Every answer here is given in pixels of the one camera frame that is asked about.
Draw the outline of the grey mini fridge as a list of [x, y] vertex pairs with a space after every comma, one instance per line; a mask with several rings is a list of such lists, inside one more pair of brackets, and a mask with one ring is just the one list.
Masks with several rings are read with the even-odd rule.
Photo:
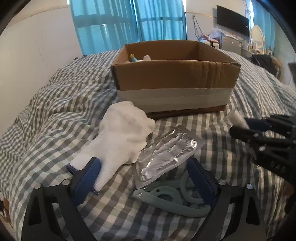
[[228, 36], [220, 37], [220, 47], [224, 51], [230, 51], [238, 55], [241, 54], [242, 44], [239, 40]]

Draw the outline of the left blue curtain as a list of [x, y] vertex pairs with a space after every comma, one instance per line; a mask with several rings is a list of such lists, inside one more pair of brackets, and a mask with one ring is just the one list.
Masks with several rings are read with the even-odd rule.
[[121, 49], [138, 42], [133, 1], [70, 1], [70, 9], [83, 55]]

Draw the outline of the white oval mirror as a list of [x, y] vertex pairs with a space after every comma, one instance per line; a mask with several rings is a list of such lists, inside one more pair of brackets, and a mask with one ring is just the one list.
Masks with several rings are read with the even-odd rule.
[[250, 31], [251, 35], [251, 43], [254, 49], [262, 49], [265, 44], [265, 37], [258, 25], [254, 25], [254, 27]]

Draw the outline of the clear plastic bag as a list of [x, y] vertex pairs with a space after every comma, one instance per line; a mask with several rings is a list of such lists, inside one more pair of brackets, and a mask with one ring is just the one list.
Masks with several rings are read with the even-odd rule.
[[210, 34], [208, 35], [208, 37], [210, 39], [215, 39], [218, 42], [221, 41], [221, 37], [224, 35], [224, 33], [219, 29], [219, 28], [214, 28], [213, 30], [211, 30]]

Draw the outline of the silver foil blister pack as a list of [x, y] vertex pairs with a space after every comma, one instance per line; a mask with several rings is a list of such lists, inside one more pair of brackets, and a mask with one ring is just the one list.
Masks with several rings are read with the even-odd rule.
[[182, 125], [155, 138], [141, 151], [132, 165], [136, 189], [144, 188], [163, 174], [180, 166], [194, 156], [204, 140]]

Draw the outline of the brown cardboard box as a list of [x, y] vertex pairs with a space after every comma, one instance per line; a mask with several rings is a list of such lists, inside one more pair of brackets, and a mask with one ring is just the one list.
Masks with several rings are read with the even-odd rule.
[[197, 41], [160, 40], [125, 45], [111, 72], [119, 99], [157, 120], [222, 111], [240, 64]]

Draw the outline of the black wall television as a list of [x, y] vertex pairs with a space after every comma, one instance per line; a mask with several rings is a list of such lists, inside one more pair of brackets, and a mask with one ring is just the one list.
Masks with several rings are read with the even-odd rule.
[[249, 36], [249, 19], [230, 9], [217, 5], [217, 25]]

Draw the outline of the white cream tube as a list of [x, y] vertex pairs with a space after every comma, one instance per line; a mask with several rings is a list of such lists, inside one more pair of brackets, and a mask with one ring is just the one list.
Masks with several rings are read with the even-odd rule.
[[245, 118], [236, 109], [227, 114], [227, 119], [230, 121], [232, 126], [240, 127], [246, 130], [249, 129], [249, 125], [247, 124]]

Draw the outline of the blue curtain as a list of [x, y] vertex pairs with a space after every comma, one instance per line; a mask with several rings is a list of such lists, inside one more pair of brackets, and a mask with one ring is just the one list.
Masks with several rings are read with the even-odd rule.
[[254, 25], [258, 25], [265, 37], [265, 48], [274, 52], [276, 41], [276, 21], [258, 1], [252, 1]]
[[133, 1], [70, 1], [70, 9], [83, 55], [121, 49], [138, 42]]
[[187, 39], [182, 1], [134, 1], [140, 41]]

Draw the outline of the white sock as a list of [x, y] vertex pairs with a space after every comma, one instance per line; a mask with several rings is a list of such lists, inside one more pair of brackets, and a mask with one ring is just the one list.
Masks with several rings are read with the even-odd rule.
[[92, 157], [101, 162], [93, 184], [97, 195], [124, 164], [135, 163], [156, 123], [130, 101], [112, 104], [99, 124], [98, 135], [71, 160], [70, 170], [83, 169]]

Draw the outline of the right blue curtain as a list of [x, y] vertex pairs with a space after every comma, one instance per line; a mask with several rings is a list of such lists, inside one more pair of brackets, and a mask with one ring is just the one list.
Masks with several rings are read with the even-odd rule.
[[134, 1], [140, 41], [187, 39], [182, 1]]

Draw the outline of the grey-green scissors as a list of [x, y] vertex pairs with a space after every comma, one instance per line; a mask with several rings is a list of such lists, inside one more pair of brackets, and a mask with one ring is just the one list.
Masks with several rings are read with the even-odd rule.
[[153, 207], [185, 217], [207, 216], [211, 207], [201, 196], [193, 197], [189, 192], [195, 185], [184, 172], [182, 178], [166, 181], [154, 181], [143, 188], [134, 190], [133, 198]]

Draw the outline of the far blue curtain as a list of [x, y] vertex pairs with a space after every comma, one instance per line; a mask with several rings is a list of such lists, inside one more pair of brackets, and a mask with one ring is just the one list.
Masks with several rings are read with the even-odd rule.
[[276, 41], [276, 21], [258, 1], [252, 1], [254, 25], [258, 25], [265, 37], [265, 48], [274, 52]]

